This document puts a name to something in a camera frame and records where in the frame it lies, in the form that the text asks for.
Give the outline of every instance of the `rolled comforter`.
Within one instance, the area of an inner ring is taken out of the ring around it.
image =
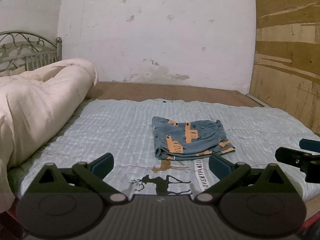
[[[97,71],[83,59],[0,77],[0,213],[15,199],[7,170],[50,140],[97,82]]]

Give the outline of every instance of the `metal headboard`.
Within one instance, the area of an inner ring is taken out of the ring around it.
[[[62,39],[55,44],[36,33],[0,32],[0,72],[24,66],[34,70],[61,60]]]

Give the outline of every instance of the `black deer print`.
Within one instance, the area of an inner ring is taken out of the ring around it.
[[[177,182],[170,182],[169,181],[169,178],[173,178],[175,179]],[[156,184],[156,194],[157,195],[169,195],[169,194],[174,194],[174,195],[180,195],[182,193],[186,193],[186,192],[189,192],[190,190],[188,191],[182,191],[182,192],[172,192],[172,191],[168,191],[168,188],[169,188],[169,184],[177,184],[177,183],[184,183],[184,184],[188,184],[190,183],[191,181],[188,181],[188,182],[183,182],[179,179],[176,179],[175,177],[171,176],[171,175],[167,175],[166,179],[163,179],[161,177],[156,177],[156,178],[149,178],[149,175],[146,175],[144,176],[142,179],[138,179],[138,180],[132,180],[132,182],[129,182],[130,184],[134,184],[136,183],[136,185],[139,185],[139,186],[142,186],[142,188],[140,189],[135,189],[134,191],[142,191],[144,189],[144,184],[147,184],[147,183],[154,183]]]

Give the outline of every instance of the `deer silhouette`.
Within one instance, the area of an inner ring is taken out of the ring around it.
[[[170,182],[169,181],[170,178],[175,179],[177,182]],[[168,191],[169,184],[178,184],[178,183],[189,184],[189,183],[191,183],[191,181],[183,182],[179,179],[176,179],[175,177],[173,177],[171,175],[167,175],[166,179],[163,179],[161,177],[156,177],[156,178],[151,179],[149,177],[149,175],[146,175],[142,179],[138,179],[138,180],[133,179],[132,182],[129,182],[129,183],[130,184],[136,183],[136,185],[142,186],[141,189],[135,189],[134,191],[140,192],[145,188],[144,184],[153,183],[153,184],[156,184],[156,194],[157,195],[169,195],[169,194],[180,195],[182,193],[190,192],[190,190],[182,191],[182,192]]]
[[[161,160],[160,167],[153,166],[153,168],[146,169],[146,171],[152,170],[154,173],[157,173],[158,171],[167,171],[168,169],[182,170],[182,171],[184,171],[186,169],[190,169],[189,167],[172,166],[171,162],[172,162],[172,160]]]

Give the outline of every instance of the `silver screw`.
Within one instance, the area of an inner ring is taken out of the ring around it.
[[[121,202],[125,200],[125,195],[121,193],[115,193],[110,196],[111,201],[113,202]]]
[[[209,202],[213,199],[213,197],[208,193],[201,193],[197,196],[197,199],[201,202]]]

